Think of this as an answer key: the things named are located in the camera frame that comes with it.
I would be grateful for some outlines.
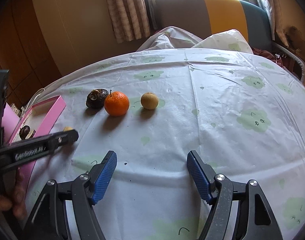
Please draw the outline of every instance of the white cable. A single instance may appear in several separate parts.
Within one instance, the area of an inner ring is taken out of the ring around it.
[[[26,107],[25,107],[25,108],[22,107],[22,113],[21,113],[20,117],[22,117],[22,116],[25,114],[25,112],[28,110],[28,108],[31,107],[31,106],[35,103],[37,97],[39,97],[39,96],[41,95],[41,93],[44,92],[44,91],[45,91],[45,89],[44,89],[44,88],[41,88],[41,89],[39,89],[39,90],[32,96],[32,98],[29,100],[29,102],[28,102],[28,104],[26,105]]]

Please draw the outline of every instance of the striped headboard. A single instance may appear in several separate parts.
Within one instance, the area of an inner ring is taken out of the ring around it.
[[[205,39],[238,30],[249,45],[272,50],[269,20],[264,10],[243,0],[156,0],[162,28],[176,26]]]

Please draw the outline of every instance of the small dark fruit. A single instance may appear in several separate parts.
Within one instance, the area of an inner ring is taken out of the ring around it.
[[[106,89],[94,89],[87,96],[86,106],[94,109],[103,108],[108,91]]]
[[[25,138],[27,137],[27,135],[30,132],[30,127],[28,125],[25,125],[24,127],[22,127],[19,131],[19,137],[21,140],[25,140]]]

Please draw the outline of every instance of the metal screw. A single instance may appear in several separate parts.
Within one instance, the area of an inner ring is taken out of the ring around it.
[[[50,180],[47,181],[47,185],[52,186],[52,185],[54,185],[54,182],[55,181],[53,179],[50,179]]]
[[[226,177],[223,174],[217,174],[216,179],[218,180],[224,180]]]
[[[258,185],[258,182],[255,181],[254,179],[251,179],[251,180],[249,181],[249,184],[252,185],[252,186],[257,186],[257,185]]]
[[[79,176],[79,178],[80,178],[81,180],[87,180],[87,179],[89,178],[89,176],[88,176],[87,174],[81,174],[81,175]]]

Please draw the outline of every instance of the blue gripper pad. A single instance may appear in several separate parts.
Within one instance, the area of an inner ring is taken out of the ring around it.
[[[191,153],[188,153],[187,155],[187,168],[190,175],[193,177],[200,197],[205,200],[207,204],[211,203],[213,197],[211,196],[210,183]]]
[[[117,154],[114,152],[109,160],[105,163],[98,179],[94,183],[94,194],[91,198],[93,205],[96,205],[99,200],[102,200],[107,190],[108,184],[117,166]]]

